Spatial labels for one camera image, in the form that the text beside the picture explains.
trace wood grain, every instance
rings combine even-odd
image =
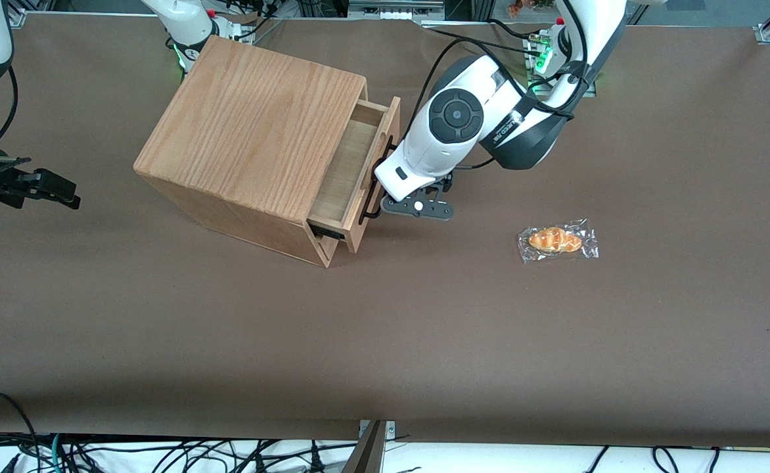
[[[394,97],[391,100],[391,106],[388,107],[387,113],[382,117],[382,121],[376,129],[377,141],[374,143],[374,146],[371,147],[370,153],[368,153],[365,159],[364,168],[367,172],[362,173],[359,176],[359,182],[355,185],[356,188],[361,189],[361,192],[358,192],[355,195],[353,202],[348,207],[349,215],[345,216],[343,222],[347,248],[349,248],[350,252],[353,254],[359,251],[361,237],[365,233],[367,223],[370,222],[370,219],[364,219],[361,224],[359,224],[359,215],[361,215],[363,210],[372,212],[376,209],[379,205],[379,198],[382,197],[382,185],[377,183],[373,190],[370,189],[371,176],[373,173],[373,166],[376,164],[376,161],[381,158],[382,153],[385,151],[385,146],[388,146],[388,137],[393,137],[394,143],[399,141],[399,104],[400,99]],[[368,204],[368,208],[364,209],[363,206],[367,199],[368,192],[373,192],[373,197],[371,198],[371,203]]]
[[[326,267],[337,240],[306,217],[336,153],[370,148],[374,126],[348,129],[360,98],[361,76],[211,37],[133,167],[204,227]]]
[[[390,107],[359,100],[309,215],[313,224],[343,234],[351,252],[364,233],[356,222],[369,191],[371,167],[382,156],[388,132],[398,133],[398,117],[399,98]]]
[[[135,170],[303,225],[365,83],[213,36]]]
[[[333,162],[327,170],[321,189],[315,198],[310,221],[320,221],[331,227],[340,227],[347,208],[355,193],[356,181],[365,165],[365,156],[370,152],[376,138],[376,125],[350,120],[335,150]]]

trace white floor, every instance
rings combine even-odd
[[[343,442],[319,442],[321,446]],[[234,442],[238,455],[247,456],[256,446],[255,441]],[[96,446],[108,446],[118,449],[139,449],[153,446],[177,445],[176,443],[108,443]],[[283,455],[309,450],[309,440],[284,440],[268,449],[266,455]],[[230,452],[227,444],[221,448]],[[325,464],[346,461],[352,449],[327,450],[320,453]],[[583,473],[592,465],[600,447],[550,446],[550,445],[500,445],[500,444],[465,444],[465,443],[388,443],[382,465],[382,473],[404,473],[420,468],[419,473],[454,473],[493,472],[493,473]],[[682,473],[706,473],[712,461],[712,450],[670,449],[674,460]],[[0,447],[0,470],[18,452],[13,447]],[[94,460],[105,473],[149,473],[154,465],[165,455],[165,451],[144,453],[93,452]],[[190,473],[223,473],[232,468],[232,458],[211,453],[209,456],[227,461],[198,461],[189,469]],[[169,469],[180,471],[184,461],[178,461]],[[271,473],[292,473],[303,470],[307,464],[293,459],[271,469]],[[23,473],[36,467],[33,458],[21,456],[15,471]],[[45,472],[51,468],[43,465]],[[650,449],[611,447],[599,463],[596,473],[641,473],[658,472],[650,457]],[[770,473],[770,453],[722,450],[715,467],[715,473]],[[254,473],[251,464],[246,473]]]

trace black circular joint cap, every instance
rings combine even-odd
[[[476,96],[463,89],[446,89],[432,100],[429,128],[441,143],[464,143],[481,131],[484,111]]]

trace plastic packaging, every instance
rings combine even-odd
[[[588,219],[526,228],[517,239],[524,263],[548,259],[597,258],[598,240]]]

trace black strap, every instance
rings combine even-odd
[[[584,81],[584,83],[587,84],[587,87],[592,84],[593,77],[591,76],[593,75],[593,69],[589,64],[582,60],[571,60],[560,66],[560,69],[557,69],[554,78],[559,78],[566,74]]]

